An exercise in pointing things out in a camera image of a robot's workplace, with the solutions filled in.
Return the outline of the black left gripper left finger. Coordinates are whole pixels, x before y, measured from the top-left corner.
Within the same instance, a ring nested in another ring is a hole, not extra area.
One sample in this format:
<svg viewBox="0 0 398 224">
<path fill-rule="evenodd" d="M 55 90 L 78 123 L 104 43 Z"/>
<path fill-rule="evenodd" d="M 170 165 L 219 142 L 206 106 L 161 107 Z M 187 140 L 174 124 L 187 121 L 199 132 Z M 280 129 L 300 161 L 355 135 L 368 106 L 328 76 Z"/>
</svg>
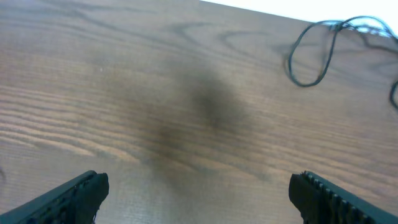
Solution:
<svg viewBox="0 0 398 224">
<path fill-rule="evenodd" d="M 89 170 L 2 214 L 1 223 L 93 224 L 108 194 L 108 175 Z"/>
</svg>

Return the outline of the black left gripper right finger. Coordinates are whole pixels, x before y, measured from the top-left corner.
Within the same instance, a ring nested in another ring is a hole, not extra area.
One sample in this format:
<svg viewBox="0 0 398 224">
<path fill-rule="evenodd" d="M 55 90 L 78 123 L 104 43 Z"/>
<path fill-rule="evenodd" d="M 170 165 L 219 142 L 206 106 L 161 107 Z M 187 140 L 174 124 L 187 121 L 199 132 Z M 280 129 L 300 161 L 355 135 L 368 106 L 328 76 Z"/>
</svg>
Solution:
<svg viewBox="0 0 398 224">
<path fill-rule="evenodd" d="M 397 217 L 310 171 L 292 174 L 289 199 L 306 224 L 397 224 Z"/>
</svg>

